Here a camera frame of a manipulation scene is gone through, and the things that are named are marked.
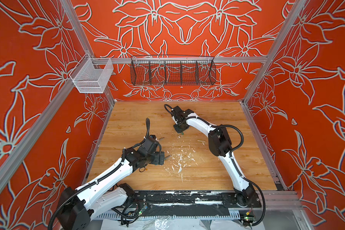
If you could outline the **aluminium frame rail right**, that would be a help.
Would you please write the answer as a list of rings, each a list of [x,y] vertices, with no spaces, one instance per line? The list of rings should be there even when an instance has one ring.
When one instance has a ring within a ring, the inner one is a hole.
[[[262,63],[258,73],[254,77],[254,80],[251,83],[250,88],[247,90],[247,93],[245,94],[242,104],[248,105],[249,100],[251,99],[252,95],[254,94],[255,89],[260,84],[261,79],[264,77],[266,71],[270,67],[272,61],[274,60],[276,54],[278,53],[283,41],[285,40],[286,36],[288,35],[291,27],[294,25],[294,22],[296,18],[298,17],[300,11],[305,6],[306,1],[295,1],[292,9],[290,10],[287,18],[284,21],[284,24],[281,28],[281,30],[278,33],[278,36],[276,37],[271,49],[269,50],[269,53],[265,59],[265,61]]]

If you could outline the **aluminium frame rail back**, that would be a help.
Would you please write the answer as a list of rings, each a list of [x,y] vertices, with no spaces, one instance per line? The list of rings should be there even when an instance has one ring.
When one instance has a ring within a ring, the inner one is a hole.
[[[108,61],[113,64],[130,64],[132,61],[214,61],[215,63],[265,63],[267,57],[127,57],[127,58],[91,58],[93,64],[105,65]]]

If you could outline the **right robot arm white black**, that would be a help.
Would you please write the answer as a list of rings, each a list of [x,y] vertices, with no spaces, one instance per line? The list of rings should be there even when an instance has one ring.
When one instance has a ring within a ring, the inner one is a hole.
[[[164,107],[172,116],[175,122],[173,127],[177,133],[183,133],[189,127],[194,127],[208,137],[210,152],[220,159],[232,180],[237,204],[240,207],[250,205],[255,195],[254,184],[244,176],[233,153],[244,143],[242,132],[232,125],[215,125],[210,123],[190,109],[184,111],[179,106],[172,108],[167,104]],[[240,142],[235,147],[232,147],[232,141],[227,128],[236,130],[240,136]]]

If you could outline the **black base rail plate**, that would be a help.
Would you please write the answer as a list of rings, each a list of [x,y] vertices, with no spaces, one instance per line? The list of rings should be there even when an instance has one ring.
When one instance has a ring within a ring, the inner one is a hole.
[[[155,206],[222,205],[225,208],[243,208],[238,205],[238,196],[234,191],[138,190],[134,199],[141,204]]]

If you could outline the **aluminium frame rail left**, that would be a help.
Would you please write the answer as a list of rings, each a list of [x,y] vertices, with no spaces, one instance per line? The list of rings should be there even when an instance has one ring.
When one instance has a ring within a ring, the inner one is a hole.
[[[74,83],[68,79],[3,165],[1,165],[0,194],[74,88]]]

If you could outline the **clear plastic bin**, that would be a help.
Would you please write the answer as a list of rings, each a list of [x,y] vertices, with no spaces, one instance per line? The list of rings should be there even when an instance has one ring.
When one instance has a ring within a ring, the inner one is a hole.
[[[82,94],[102,94],[114,72],[110,58],[90,58],[85,56],[70,73],[70,78]]]

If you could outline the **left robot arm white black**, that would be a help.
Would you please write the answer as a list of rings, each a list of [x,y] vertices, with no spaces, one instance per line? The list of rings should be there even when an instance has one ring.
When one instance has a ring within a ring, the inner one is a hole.
[[[66,188],[60,195],[48,229],[52,229],[58,220],[65,230],[84,230],[98,215],[124,205],[134,191],[127,184],[116,189],[113,186],[149,164],[164,164],[164,152],[154,135],[147,135],[142,142],[123,149],[121,157],[91,182],[76,189]]]

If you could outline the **aluminium frame rail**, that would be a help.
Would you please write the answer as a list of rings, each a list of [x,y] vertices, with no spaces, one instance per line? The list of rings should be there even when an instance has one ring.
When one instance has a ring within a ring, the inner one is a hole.
[[[287,18],[284,21],[284,24],[281,28],[281,30],[278,33],[278,36],[276,37],[271,49],[269,50],[269,53],[265,59],[265,61],[262,63],[258,73],[254,77],[254,80],[251,83],[250,88],[247,90],[247,93],[245,94],[242,104],[248,105],[249,100],[251,99],[252,95],[254,94],[255,89],[260,84],[261,79],[264,77],[266,71],[270,67],[272,61],[274,60],[276,54],[278,53],[283,41],[285,40],[286,36],[288,35],[291,27],[294,25],[294,22],[296,18],[298,17],[300,11],[305,6],[306,1],[295,1],[292,9],[290,10]]]
[[[127,58],[91,58],[93,64],[105,65],[108,61],[113,64],[130,64],[132,61],[214,61],[215,63],[265,63],[267,57],[127,57]]]
[[[68,79],[3,165],[1,165],[0,194],[74,88],[74,83]]]

